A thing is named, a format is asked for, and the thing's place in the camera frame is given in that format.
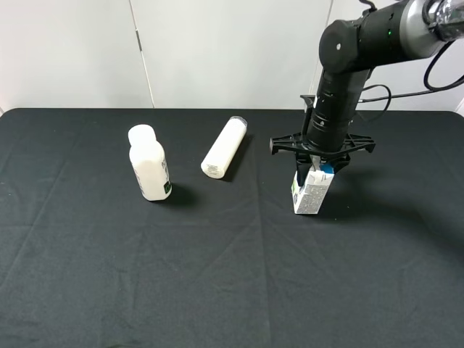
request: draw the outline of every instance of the white bottle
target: white bottle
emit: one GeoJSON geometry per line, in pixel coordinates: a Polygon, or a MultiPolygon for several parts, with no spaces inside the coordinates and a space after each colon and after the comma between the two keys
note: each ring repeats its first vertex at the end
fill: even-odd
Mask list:
{"type": "Polygon", "coordinates": [[[165,150],[157,141],[153,128],[136,125],[129,130],[129,158],[142,194],[149,201],[166,199],[172,191],[165,150]]]}
{"type": "Polygon", "coordinates": [[[231,117],[204,158],[201,165],[203,173],[210,178],[221,179],[229,168],[246,132],[246,120],[239,116],[231,117]]]}

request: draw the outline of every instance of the bottle cap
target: bottle cap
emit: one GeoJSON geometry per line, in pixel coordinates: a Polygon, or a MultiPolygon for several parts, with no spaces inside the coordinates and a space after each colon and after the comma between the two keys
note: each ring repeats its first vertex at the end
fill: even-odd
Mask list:
{"type": "Polygon", "coordinates": [[[154,130],[149,125],[136,125],[129,130],[129,142],[131,146],[143,146],[157,141],[154,130]]]}

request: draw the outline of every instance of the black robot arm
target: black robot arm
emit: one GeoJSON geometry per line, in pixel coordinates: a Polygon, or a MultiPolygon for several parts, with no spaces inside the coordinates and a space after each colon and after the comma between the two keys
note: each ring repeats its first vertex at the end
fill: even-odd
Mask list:
{"type": "Polygon", "coordinates": [[[337,172],[349,164],[350,152],[373,151],[375,142],[370,137],[348,134],[348,128],[375,67],[431,57],[445,41],[464,35],[464,16],[452,29],[448,22],[438,23],[443,6],[462,0],[403,0],[383,9],[360,1],[370,4],[361,18],[336,20],[322,34],[319,57],[323,73],[317,95],[302,96],[307,105],[302,131],[270,142],[272,154],[295,152],[300,185],[311,166],[311,156],[330,163],[337,172]]]}

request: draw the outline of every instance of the white cylinder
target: white cylinder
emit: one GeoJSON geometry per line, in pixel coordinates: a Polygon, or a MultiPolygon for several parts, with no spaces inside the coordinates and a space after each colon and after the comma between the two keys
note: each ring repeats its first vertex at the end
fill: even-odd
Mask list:
{"type": "Polygon", "coordinates": [[[129,131],[130,162],[145,199],[159,201],[169,197],[172,186],[165,150],[149,125],[136,125],[129,131]]]}
{"type": "Polygon", "coordinates": [[[204,158],[203,173],[210,178],[221,179],[246,132],[247,122],[239,116],[231,117],[204,158]]]}

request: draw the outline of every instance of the black cable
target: black cable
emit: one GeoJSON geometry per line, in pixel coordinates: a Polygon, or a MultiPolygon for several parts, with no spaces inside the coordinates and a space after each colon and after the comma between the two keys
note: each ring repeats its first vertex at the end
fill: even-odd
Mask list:
{"type": "Polygon", "coordinates": [[[369,1],[369,0],[360,0],[360,3],[361,3],[361,4],[364,4],[364,5],[369,5],[371,11],[376,11],[376,10],[377,10],[376,5],[374,5],[374,3],[373,3],[372,1],[369,1]]]}
{"type": "MultiPolygon", "coordinates": [[[[406,94],[395,94],[391,96],[391,99],[396,98],[406,98],[407,96],[422,96],[424,94],[436,93],[436,91],[421,91],[415,93],[406,93],[406,94]]],[[[381,96],[380,98],[372,98],[372,99],[360,99],[359,103],[372,103],[372,102],[379,102],[381,100],[390,99],[388,96],[381,96]]]]}
{"type": "Polygon", "coordinates": [[[364,121],[374,121],[374,120],[377,120],[378,118],[384,116],[385,114],[385,111],[387,111],[389,109],[389,106],[390,106],[390,103],[392,102],[392,91],[390,90],[390,88],[388,86],[385,86],[385,85],[372,85],[372,86],[368,86],[368,87],[365,87],[362,91],[368,91],[372,88],[376,88],[376,87],[384,87],[387,91],[387,93],[389,94],[387,97],[384,97],[384,99],[388,99],[388,101],[386,102],[386,105],[385,105],[385,108],[379,112],[379,114],[375,117],[371,117],[371,118],[364,118],[361,114],[360,114],[360,117],[364,120],[364,121]]]}
{"type": "Polygon", "coordinates": [[[425,22],[425,24],[430,25],[432,24],[432,19],[430,18],[430,8],[432,5],[436,2],[436,0],[426,0],[424,5],[422,6],[422,20],[425,22]]]}
{"type": "Polygon", "coordinates": [[[444,87],[433,87],[428,82],[428,77],[429,77],[430,72],[432,71],[433,67],[435,66],[436,62],[438,62],[438,59],[440,59],[440,57],[443,55],[443,53],[445,53],[445,51],[451,45],[453,45],[453,43],[454,43],[454,41],[450,41],[450,42],[446,43],[442,48],[440,48],[440,52],[438,52],[438,54],[432,59],[432,62],[430,63],[430,65],[428,66],[428,68],[426,70],[426,74],[423,77],[423,84],[426,86],[426,88],[428,88],[431,91],[434,91],[434,92],[447,91],[447,90],[449,90],[451,88],[458,87],[458,86],[460,86],[460,85],[462,85],[464,83],[464,75],[461,76],[460,78],[458,78],[455,82],[449,84],[448,86],[444,86],[444,87]]]}

